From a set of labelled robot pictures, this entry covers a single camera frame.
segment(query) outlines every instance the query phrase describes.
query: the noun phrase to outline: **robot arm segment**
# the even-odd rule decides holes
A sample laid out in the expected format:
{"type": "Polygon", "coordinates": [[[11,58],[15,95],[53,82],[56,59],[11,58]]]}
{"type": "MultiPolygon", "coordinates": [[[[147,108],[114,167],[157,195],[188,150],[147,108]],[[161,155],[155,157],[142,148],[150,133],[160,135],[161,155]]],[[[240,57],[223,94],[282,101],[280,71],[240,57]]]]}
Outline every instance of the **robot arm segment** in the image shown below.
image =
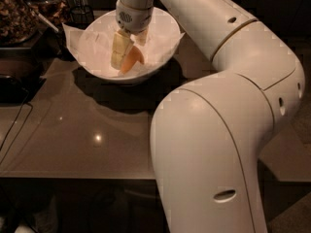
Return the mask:
{"type": "Polygon", "coordinates": [[[154,0],[118,0],[117,23],[125,32],[137,35],[147,29],[154,0]]]}
{"type": "Polygon", "coordinates": [[[152,158],[170,230],[266,232],[258,156],[299,106],[302,66],[230,0],[160,1],[219,71],[155,111],[152,158]]]}

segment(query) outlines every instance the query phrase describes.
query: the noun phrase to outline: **small hole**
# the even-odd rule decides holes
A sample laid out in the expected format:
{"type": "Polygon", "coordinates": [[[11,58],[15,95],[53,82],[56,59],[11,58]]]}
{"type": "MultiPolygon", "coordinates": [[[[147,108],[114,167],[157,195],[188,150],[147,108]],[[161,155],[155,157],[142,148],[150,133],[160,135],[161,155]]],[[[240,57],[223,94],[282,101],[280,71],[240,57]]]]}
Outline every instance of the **small hole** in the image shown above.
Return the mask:
{"type": "Polygon", "coordinates": [[[232,17],[232,18],[230,18],[227,22],[228,23],[233,23],[233,22],[235,22],[236,21],[236,17],[232,17]]]}
{"type": "Polygon", "coordinates": [[[300,83],[297,84],[297,87],[298,87],[298,96],[299,96],[299,98],[301,99],[301,98],[302,98],[302,90],[301,90],[301,85],[300,85],[300,83]]]}
{"type": "Polygon", "coordinates": [[[233,199],[236,195],[235,190],[225,190],[214,196],[214,200],[218,203],[228,202],[233,199]]]}
{"type": "Polygon", "coordinates": [[[279,105],[280,105],[281,115],[283,116],[285,114],[285,106],[284,106],[284,101],[281,97],[279,98],[279,105]]]}

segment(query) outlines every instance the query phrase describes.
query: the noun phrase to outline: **white bowl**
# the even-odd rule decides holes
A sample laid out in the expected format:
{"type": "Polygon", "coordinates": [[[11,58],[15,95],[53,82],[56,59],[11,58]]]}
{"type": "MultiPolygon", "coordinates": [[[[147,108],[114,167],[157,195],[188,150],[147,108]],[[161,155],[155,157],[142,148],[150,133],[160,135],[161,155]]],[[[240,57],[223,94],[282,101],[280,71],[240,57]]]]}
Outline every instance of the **white bowl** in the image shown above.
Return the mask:
{"type": "Polygon", "coordinates": [[[145,65],[137,62],[123,75],[110,63],[113,37],[117,30],[116,11],[95,20],[82,34],[77,48],[82,54],[77,60],[92,75],[118,84],[138,84],[151,77],[173,56],[183,36],[171,15],[154,8],[146,45],[135,44],[145,57],[145,65]]]}

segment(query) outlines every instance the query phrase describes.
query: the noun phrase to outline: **cable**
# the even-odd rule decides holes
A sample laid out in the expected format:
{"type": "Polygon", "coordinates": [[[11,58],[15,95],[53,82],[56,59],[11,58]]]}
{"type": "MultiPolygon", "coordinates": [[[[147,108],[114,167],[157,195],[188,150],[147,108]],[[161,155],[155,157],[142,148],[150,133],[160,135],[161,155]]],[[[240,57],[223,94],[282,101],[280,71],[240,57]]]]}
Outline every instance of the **cable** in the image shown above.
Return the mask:
{"type": "Polygon", "coordinates": [[[5,135],[4,138],[3,138],[3,141],[2,141],[2,143],[1,143],[1,145],[0,145],[0,152],[1,152],[1,150],[2,150],[2,148],[3,148],[3,146],[4,146],[4,144],[5,144],[5,142],[6,142],[7,138],[8,138],[8,136],[9,136],[9,134],[10,134],[10,132],[11,132],[13,126],[14,126],[14,125],[16,124],[16,122],[17,122],[17,119],[18,119],[18,117],[19,117],[19,115],[20,115],[20,113],[21,113],[21,109],[22,109],[23,105],[25,104],[25,101],[28,99],[29,91],[26,90],[26,89],[24,89],[24,91],[26,92],[26,95],[25,95],[24,99],[22,100],[22,102],[21,102],[21,104],[20,104],[19,110],[18,110],[18,112],[17,112],[17,115],[16,115],[14,121],[12,122],[12,124],[11,124],[9,130],[7,131],[6,135],[5,135]]]}
{"type": "MultiPolygon", "coordinates": [[[[11,124],[9,130],[7,131],[7,133],[6,133],[6,135],[5,135],[4,139],[3,139],[3,141],[2,141],[2,143],[1,143],[0,152],[1,152],[2,148],[4,147],[4,144],[5,144],[6,140],[8,139],[8,136],[9,136],[11,130],[13,129],[15,123],[17,122],[17,119],[18,119],[18,117],[19,117],[19,115],[20,115],[20,113],[21,113],[21,110],[22,110],[22,108],[23,108],[23,106],[24,106],[24,104],[25,104],[25,101],[28,99],[29,91],[26,90],[26,89],[24,89],[24,91],[26,92],[26,95],[25,95],[24,99],[22,100],[22,102],[21,102],[21,104],[20,104],[19,110],[18,110],[18,112],[17,112],[17,115],[16,115],[14,121],[12,122],[12,124],[11,124]]],[[[27,122],[27,119],[28,119],[28,117],[30,116],[30,114],[31,114],[31,112],[32,112],[32,110],[33,110],[33,106],[32,106],[31,104],[29,104],[29,103],[26,103],[26,104],[27,104],[28,106],[30,106],[31,110],[30,110],[29,114],[27,115],[26,119],[24,120],[22,126],[20,127],[18,133],[16,134],[16,136],[14,137],[14,139],[12,140],[12,142],[10,143],[10,145],[9,145],[9,147],[8,147],[8,149],[7,149],[7,151],[6,151],[6,153],[4,154],[3,158],[1,159],[1,161],[0,161],[0,166],[1,166],[2,162],[4,161],[5,157],[7,156],[8,152],[9,152],[9,149],[11,148],[13,142],[14,142],[15,139],[17,138],[17,136],[18,136],[18,134],[20,133],[21,129],[23,128],[24,124],[27,122]]],[[[8,201],[9,204],[12,206],[12,208],[14,209],[14,211],[20,216],[20,218],[22,218],[22,219],[24,220],[24,222],[27,224],[27,226],[29,226],[29,228],[30,228],[31,230],[33,230],[35,233],[39,233],[37,230],[35,230],[35,229],[32,227],[31,223],[26,219],[26,217],[24,216],[24,214],[23,214],[22,212],[20,212],[19,209],[15,206],[15,204],[12,202],[12,200],[10,199],[10,197],[8,196],[8,194],[6,193],[5,189],[3,188],[3,186],[2,186],[1,184],[0,184],[0,189],[2,190],[2,193],[4,194],[4,196],[6,197],[7,201],[8,201]]]]}

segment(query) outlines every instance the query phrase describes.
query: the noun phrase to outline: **white robotic arm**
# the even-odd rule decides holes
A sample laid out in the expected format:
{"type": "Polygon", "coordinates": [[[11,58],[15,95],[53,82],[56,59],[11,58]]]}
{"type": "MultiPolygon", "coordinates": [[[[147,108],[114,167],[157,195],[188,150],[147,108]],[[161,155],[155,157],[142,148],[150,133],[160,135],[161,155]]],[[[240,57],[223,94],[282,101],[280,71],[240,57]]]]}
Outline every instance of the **white robotic arm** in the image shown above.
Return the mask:
{"type": "MultiPolygon", "coordinates": [[[[152,7],[151,0],[121,1],[118,15],[152,7]]],[[[302,66],[263,23],[230,0],[160,1],[219,71],[177,88],[155,111],[151,150],[170,231],[267,232],[259,152],[296,112],[302,66]]],[[[125,31],[146,28],[148,17],[132,18],[141,26],[120,21],[125,31]]]]}

